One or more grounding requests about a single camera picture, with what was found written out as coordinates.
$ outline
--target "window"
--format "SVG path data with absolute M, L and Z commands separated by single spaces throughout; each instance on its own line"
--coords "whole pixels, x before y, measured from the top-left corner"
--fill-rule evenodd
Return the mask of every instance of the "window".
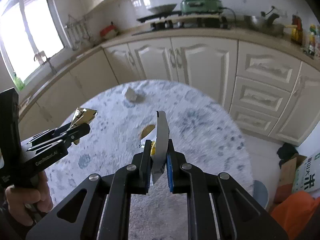
M 52 57 L 64 48 L 47 0 L 19 0 L 1 16 L 0 35 L 7 54 L 4 59 L 19 90 L 43 63 L 34 60 L 36 53 L 44 51 Z

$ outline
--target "white bowl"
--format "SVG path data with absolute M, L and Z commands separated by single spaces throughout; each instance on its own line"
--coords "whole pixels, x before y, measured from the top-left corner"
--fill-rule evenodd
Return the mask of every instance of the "white bowl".
M 165 13 L 165 12 L 170 13 L 174 10 L 176 6 L 177 6 L 176 3 L 164 4 L 164 5 L 149 8 L 148 11 L 152 12 L 153 14 L 159 14 L 159 13 Z

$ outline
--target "gas stove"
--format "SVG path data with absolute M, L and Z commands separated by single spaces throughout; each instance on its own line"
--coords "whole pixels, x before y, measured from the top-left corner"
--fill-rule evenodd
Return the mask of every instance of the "gas stove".
M 133 35 L 180 28 L 231 28 L 224 16 L 208 12 L 182 15 L 181 11 L 173 11 L 171 13 L 150 15 L 137 19 L 137 21 L 141 23 L 149 22 L 150 29 Z

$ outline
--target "green electric pot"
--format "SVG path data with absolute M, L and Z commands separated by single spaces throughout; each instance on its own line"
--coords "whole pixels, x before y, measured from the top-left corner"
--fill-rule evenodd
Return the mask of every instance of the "green electric pot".
M 222 13 L 220 0 L 183 0 L 180 8 L 183 14 L 189 13 Z

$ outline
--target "white cabinet door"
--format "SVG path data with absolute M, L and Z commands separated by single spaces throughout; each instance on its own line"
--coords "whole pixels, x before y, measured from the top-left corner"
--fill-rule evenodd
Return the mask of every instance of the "white cabinet door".
M 70 70 L 86 100 L 118 85 L 106 55 L 101 50 Z
M 37 101 L 59 127 L 77 107 L 86 102 L 75 79 L 69 72 L 57 80 Z
M 172 38 L 179 82 L 206 93 L 229 111 L 236 78 L 237 41 Z
M 278 121 L 276 117 L 235 105 L 231 105 L 230 115 L 240 128 L 267 136 Z
M 142 79 L 178 81 L 170 39 L 154 39 L 129 43 Z
M 319 120 L 320 72 L 303 62 L 289 102 L 269 136 L 300 145 Z
M 288 102 L 289 96 L 289 92 L 280 88 L 237 77 L 232 104 L 279 117 Z
M 104 52 L 119 84 L 143 79 L 137 71 L 127 44 L 105 48 Z
M 239 41 L 237 75 L 252 78 L 289 92 L 301 61 L 274 49 Z
M 55 128 L 49 115 L 35 103 L 19 122 L 20 140 L 24 141 L 38 133 Z

